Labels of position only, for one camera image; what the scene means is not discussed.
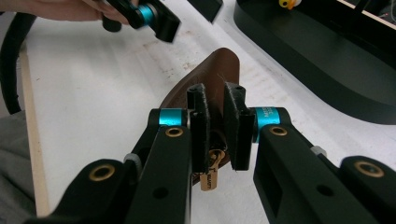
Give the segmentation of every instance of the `gray fabric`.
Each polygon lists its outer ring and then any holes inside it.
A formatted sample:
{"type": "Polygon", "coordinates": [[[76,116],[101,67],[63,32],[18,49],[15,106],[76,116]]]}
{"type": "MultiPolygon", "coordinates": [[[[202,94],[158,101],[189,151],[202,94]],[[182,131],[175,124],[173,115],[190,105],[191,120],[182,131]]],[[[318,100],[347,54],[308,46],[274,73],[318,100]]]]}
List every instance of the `gray fabric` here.
{"type": "Polygon", "coordinates": [[[0,119],[0,224],[35,216],[32,166],[24,111],[0,119]]]}

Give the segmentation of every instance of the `table surface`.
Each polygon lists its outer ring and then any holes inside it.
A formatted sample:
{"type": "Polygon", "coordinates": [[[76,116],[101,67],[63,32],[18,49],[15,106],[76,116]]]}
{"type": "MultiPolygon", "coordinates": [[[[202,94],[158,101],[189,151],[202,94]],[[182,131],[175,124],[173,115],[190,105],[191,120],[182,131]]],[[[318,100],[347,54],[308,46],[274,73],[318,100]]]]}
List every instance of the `table surface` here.
{"type": "MultiPolygon", "coordinates": [[[[396,126],[347,116],[322,102],[250,41],[225,1],[213,24],[187,1],[164,1],[182,23],[173,44],[149,28],[105,31],[99,21],[37,19],[21,55],[22,82],[37,211],[51,212],[88,163],[122,161],[144,131],[149,111],[211,52],[228,48],[240,60],[246,104],[280,106],[294,126],[339,165],[363,155],[396,169],[396,126]]],[[[219,170],[218,188],[192,189],[191,223],[267,223],[250,169],[219,170]]]]}

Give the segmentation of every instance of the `human hand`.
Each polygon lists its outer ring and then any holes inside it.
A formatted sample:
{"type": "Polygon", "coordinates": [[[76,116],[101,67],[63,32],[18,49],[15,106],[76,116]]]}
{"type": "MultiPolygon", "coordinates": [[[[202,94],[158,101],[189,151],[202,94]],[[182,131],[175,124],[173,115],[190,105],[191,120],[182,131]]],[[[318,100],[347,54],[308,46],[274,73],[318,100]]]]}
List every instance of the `human hand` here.
{"type": "MultiPolygon", "coordinates": [[[[132,0],[137,6],[138,0],[132,0]]],[[[113,21],[128,21],[104,1],[92,0],[1,0],[0,11],[24,12],[56,21],[97,21],[102,14],[113,21]]]]}

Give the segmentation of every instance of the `gold zipper pull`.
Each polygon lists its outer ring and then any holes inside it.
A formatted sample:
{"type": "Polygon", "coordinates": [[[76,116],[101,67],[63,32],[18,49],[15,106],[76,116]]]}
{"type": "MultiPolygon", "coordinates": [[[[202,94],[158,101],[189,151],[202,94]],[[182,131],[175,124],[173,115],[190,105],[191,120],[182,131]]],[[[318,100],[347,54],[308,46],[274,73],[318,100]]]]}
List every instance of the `gold zipper pull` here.
{"type": "Polygon", "coordinates": [[[218,169],[219,164],[225,157],[225,152],[220,149],[212,149],[209,151],[210,167],[208,174],[200,174],[201,190],[208,191],[218,186],[218,169]]]}

